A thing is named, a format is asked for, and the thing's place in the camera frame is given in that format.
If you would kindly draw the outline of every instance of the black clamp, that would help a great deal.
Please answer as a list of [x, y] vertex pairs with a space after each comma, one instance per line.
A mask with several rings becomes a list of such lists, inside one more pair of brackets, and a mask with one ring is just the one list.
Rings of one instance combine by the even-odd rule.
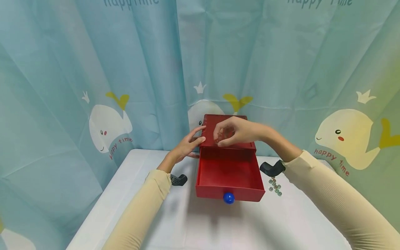
[[271, 166], [270, 164], [264, 162], [260, 166], [260, 171], [263, 172], [264, 174], [268, 175], [269, 177], [275, 177], [278, 176], [280, 173], [285, 171], [286, 168], [282, 164], [282, 161], [279, 160], [275, 163], [274, 166]]
[[171, 174], [171, 182], [173, 186], [183, 186], [188, 181], [188, 177], [181, 174], [179, 177]]

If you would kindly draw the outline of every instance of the blue knob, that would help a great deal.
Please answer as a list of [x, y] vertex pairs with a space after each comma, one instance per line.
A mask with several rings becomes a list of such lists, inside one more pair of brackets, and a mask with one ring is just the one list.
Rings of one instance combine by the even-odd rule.
[[224, 194], [224, 202], [226, 204], [233, 204], [235, 202], [235, 196], [233, 195], [233, 193]]

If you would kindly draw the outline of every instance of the curtain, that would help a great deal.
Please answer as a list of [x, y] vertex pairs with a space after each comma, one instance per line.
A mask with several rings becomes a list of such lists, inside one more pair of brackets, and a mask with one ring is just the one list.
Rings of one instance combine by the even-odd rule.
[[65, 249], [131, 149], [206, 113], [274, 127], [400, 230], [398, 0], [0, 3], [0, 250]]

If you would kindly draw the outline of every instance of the box lid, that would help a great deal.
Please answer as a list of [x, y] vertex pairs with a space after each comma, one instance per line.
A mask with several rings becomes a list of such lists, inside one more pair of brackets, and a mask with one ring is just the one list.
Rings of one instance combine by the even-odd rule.
[[[232, 117], [232, 115], [216, 115], [216, 114], [206, 114], [204, 115], [203, 119], [203, 125], [207, 126], [205, 129], [202, 131], [202, 136], [206, 137], [206, 141], [200, 144], [200, 147], [218, 147], [216, 142], [214, 141], [214, 129], [216, 125], [219, 122], [222, 122], [228, 118]], [[247, 120], [247, 116], [236, 116], [242, 119]], [[229, 133], [227, 138], [231, 137], [233, 135], [233, 132]], [[250, 143], [238, 143], [231, 145], [226, 148], [234, 148], [234, 149], [250, 149], [250, 150], [256, 150], [256, 145], [254, 142]]]

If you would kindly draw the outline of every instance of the white crown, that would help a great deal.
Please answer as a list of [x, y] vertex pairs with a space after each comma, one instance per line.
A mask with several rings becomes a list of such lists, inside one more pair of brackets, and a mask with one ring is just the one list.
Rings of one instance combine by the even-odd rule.
[[82, 97], [82, 99], [85, 100], [87, 103], [90, 102], [89, 96], [88, 96], [88, 92], [87, 92], [87, 91], [86, 91], [86, 92], [83, 92], [83, 97]]
[[196, 91], [197, 91], [197, 93], [198, 94], [202, 94], [203, 92], [204, 92], [204, 88], [206, 87], [207, 85], [202, 85], [202, 83], [201, 83], [201, 81], [200, 81], [200, 83], [199, 83], [199, 86], [194, 86], [194, 88], [196, 89]]
[[364, 94], [362, 94], [361, 92], [356, 92], [358, 95], [358, 102], [364, 103], [366, 104], [367, 102], [369, 102], [372, 99], [375, 99], [376, 96], [370, 96], [370, 92], [371, 90], [368, 90], [367, 92], [365, 92]]

